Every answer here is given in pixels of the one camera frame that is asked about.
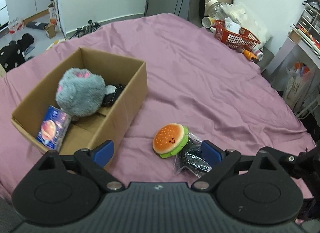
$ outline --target orange handle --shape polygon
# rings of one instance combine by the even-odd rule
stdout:
[[[249,50],[244,50],[243,51],[244,56],[251,61],[252,58],[254,58],[255,60],[257,60],[257,56],[255,54],[253,54],[252,52],[250,52]]]

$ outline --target pink bed sheet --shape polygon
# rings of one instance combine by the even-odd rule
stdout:
[[[10,123],[11,112],[41,79],[78,47],[133,56],[147,62],[149,94],[126,133],[111,173],[130,181],[192,183],[188,172],[174,175],[174,158],[152,150],[163,125],[183,124],[222,149],[254,155],[271,146],[298,155],[314,147],[259,67],[172,14],[115,22],[95,33],[54,46],[0,79],[0,196],[10,196],[41,157]],[[301,182],[305,196],[310,193]]]

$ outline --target red plastic basket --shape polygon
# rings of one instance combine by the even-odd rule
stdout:
[[[223,20],[216,20],[215,27],[215,37],[222,43],[226,44],[229,48],[236,49],[237,47],[240,47],[251,51],[257,44],[261,43],[251,31],[245,28],[240,28],[239,34],[227,31],[224,28]]]

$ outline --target blue tissue package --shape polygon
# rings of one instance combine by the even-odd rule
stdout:
[[[44,116],[37,140],[49,149],[60,151],[70,122],[70,115],[58,108],[50,106]]]

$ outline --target gray plush toy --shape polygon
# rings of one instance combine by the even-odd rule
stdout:
[[[56,101],[73,117],[90,116],[102,105],[106,89],[114,93],[110,87],[113,86],[106,87],[101,76],[87,69],[69,69],[59,81]]]

